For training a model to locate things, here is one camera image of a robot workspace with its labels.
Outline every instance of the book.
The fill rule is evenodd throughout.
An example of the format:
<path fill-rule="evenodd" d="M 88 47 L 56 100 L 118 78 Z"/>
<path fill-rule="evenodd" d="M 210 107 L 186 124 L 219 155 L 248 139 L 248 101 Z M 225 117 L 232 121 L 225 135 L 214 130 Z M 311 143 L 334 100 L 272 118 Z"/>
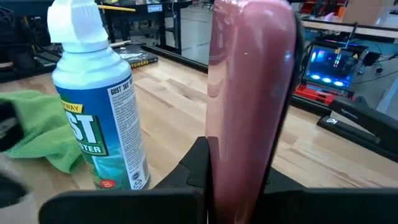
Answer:
<path fill-rule="evenodd" d="M 129 62 L 131 68 L 137 68 L 158 61 L 158 57 L 143 50 L 140 45 L 127 44 L 113 49 L 124 60 Z"/>

